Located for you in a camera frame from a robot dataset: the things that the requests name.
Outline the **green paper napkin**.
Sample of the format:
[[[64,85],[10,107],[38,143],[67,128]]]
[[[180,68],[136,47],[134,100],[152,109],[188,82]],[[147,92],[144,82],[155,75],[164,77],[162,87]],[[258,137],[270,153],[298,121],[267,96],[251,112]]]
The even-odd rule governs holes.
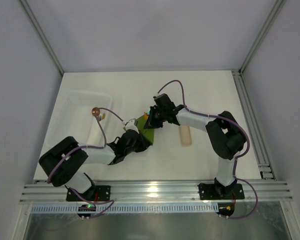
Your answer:
[[[144,114],[142,116],[136,118],[137,119],[137,128],[139,133],[149,142],[149,144],[152,146],[154,144],[154,135],[155,130],[152,128],[144,128],[146,125],[147,120],[145,120]]]

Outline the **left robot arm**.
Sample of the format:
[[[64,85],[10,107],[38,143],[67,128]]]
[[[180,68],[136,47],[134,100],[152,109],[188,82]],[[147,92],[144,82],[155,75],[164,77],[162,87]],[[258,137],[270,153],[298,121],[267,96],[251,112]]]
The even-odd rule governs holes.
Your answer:
[[[47,175],[47,182],[54,187],[65,186],[67,201],[106,202],[100,187],[79,169],[84,164],[112,166],[121,163],[131,153],[141,153],[153,145],[139,130],[127,130],[121,137],[104,146],[79,145],[74,137],[68,136],[39,158],[39,165]]]

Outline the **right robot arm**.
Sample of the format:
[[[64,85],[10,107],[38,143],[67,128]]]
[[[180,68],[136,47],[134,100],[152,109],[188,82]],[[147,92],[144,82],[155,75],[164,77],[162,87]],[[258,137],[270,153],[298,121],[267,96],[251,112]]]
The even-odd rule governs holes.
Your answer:
[[[230,200],[239,195],[243,199],[241,184],[236,178],[237,160],[248,136],[238,125],[233,115],[223,111],[209,115],[175,105],[165,93],[154,96],[155,104],[150,107],[146,129],[158,129],[165,122],[178,126],[189,126],[207,133],[212,149],[218,156],[218,169],[213,183],[198,185],[201,200]]]

